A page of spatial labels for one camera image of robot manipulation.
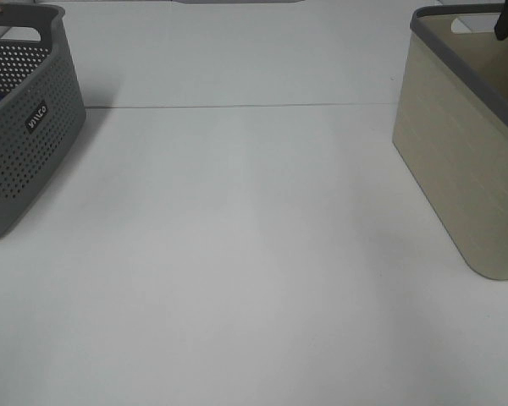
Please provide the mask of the beige basket with grey rim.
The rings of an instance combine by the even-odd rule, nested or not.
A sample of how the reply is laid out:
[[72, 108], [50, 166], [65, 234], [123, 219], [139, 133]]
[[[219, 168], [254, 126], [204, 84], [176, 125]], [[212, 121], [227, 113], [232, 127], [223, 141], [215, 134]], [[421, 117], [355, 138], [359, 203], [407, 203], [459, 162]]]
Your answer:
[[503, 3], [417, 9], [393, 143], [464, 261], [508, 280], [508, 38]]

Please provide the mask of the grey perforated plastic basket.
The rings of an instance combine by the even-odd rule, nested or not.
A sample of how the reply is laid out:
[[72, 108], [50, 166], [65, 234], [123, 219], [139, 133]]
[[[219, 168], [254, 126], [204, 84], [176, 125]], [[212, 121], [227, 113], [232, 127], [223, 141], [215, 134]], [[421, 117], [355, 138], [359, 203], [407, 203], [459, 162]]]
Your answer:
[[37, 41], [0, 39], [0, 238], [27, 212], [86, 120], [59, 6], [0, 2], [0, 26]]

